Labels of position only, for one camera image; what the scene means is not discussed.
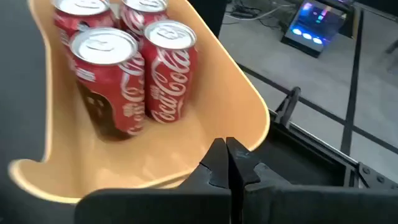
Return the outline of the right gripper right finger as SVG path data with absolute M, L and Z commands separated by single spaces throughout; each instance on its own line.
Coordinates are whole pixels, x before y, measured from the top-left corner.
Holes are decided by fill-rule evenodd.
M 398 190 L 294 185 L 226 139 L 232 224 L 398 224 Z

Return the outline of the black table frame rail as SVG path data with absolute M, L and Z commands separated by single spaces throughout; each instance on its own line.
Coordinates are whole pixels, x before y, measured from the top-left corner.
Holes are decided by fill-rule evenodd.
M 254 151 L 266 165 L 292 184 L 398 190 L 398 183 L 335 149 L 290 122 L 275 122 Z

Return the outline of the yellow plastic bin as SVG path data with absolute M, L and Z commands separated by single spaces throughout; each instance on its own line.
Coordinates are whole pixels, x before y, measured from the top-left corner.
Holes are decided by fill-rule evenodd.
M 101 139 L 90 121 L 53 23 L 51 0 L 28 0 L 45 44 L 46 134 L 41 161 L 9 164 L 12 180 L 44 200 L 77 203 L 105 188 L 175 187 L 196 168 L 216 138 L 249 150 L 266 138 L 268 108 L 259 92 L 187 0 L 169 0 L 168 15 L 197 35 L 198 71 L 185 116 L 147 120 L 126 141 Z

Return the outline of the black table clamp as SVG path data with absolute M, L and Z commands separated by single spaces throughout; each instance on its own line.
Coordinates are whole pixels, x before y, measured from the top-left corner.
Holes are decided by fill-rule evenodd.
M 286 129 L 290 126 L 290 119 L 292 113 L 294 112 L 295 106 L 299 101 L 301 95 L 301 89 L 295 86 L 291 91 L 286 95 L 282 103 L 276 109 L 276 117 L 274 122 L 285 127 Z

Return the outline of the black partition panel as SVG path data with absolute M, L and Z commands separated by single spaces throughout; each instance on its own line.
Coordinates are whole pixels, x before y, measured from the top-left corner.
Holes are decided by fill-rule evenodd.
M 228 1 L 229 0 L 188 0 L 216 37 L 220 34 Z

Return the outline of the red Coca-Cola can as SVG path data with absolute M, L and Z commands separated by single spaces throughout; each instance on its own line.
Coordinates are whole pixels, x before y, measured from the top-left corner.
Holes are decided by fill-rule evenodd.
M 160 123 L 182 116 L 197 66 L 196 34 L 187 25 L 162 20 L 144 29 L 146 113 Z
M 70 51 L 76 82 L 97 132 L 128 139 L 144 127 L 144 65 L 137 41 L 112 27 L 73 36 Z
M 117 27 L 109 0 L 52 0 L 54 24 L 66 49 L 77 32 L 93 27 Z
M 122 0 L 119 8 L 120 28 L 138 42 L 148 24 L 168 19 L 168 0 Z

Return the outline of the computer tower with blue lights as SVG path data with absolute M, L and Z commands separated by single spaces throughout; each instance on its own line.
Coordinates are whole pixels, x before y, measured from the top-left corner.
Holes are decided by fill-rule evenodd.
M 317 58 L 343 26 L 348 12 L 343 0 L 303 0 L 280 41 Z

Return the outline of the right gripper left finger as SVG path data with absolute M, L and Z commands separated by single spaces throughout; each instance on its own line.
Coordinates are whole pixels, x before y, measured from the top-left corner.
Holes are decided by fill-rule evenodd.
M 194 171 L 171 189 L 102 189 L 83 197 L 74 224 L 230 224 L 229 156 L 215 139 Z

